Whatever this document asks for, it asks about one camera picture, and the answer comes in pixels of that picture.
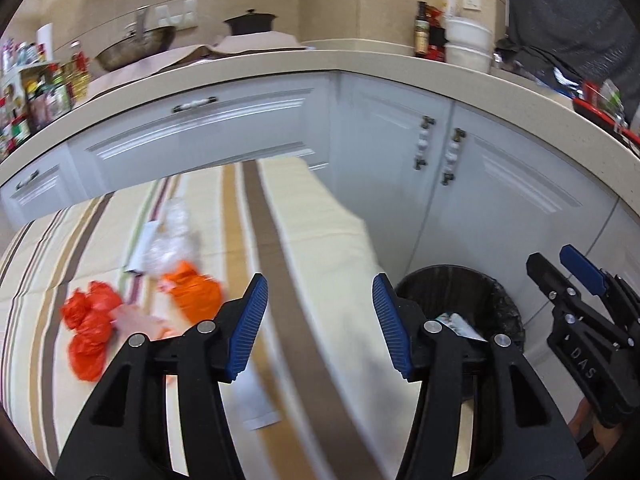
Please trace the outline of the person's right hand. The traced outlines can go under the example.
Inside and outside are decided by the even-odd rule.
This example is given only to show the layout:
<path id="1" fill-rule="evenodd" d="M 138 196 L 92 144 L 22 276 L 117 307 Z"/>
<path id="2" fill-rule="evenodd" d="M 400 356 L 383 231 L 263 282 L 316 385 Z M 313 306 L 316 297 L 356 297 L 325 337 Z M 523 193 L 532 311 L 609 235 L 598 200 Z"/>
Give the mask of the person's right hand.
<path id="1" fill-rule="evenodd" d="M 624 432 L 623 426 L 618 425 L 614 428 L 606 428 L 603 426 L 593 413 L 593 409 L 588 400 L 583 398 L 578 404 L 574 416 L 568 423 L 568 428 L 570 428 L 570 432 L 575 439 L 578 439 L 579 431 L 583 426 L 587 425 L 587 422 L 591 422 L 593 437 L 596 439 L 600 448 L 602 448 L 604 454 L 611 452 Z"/>

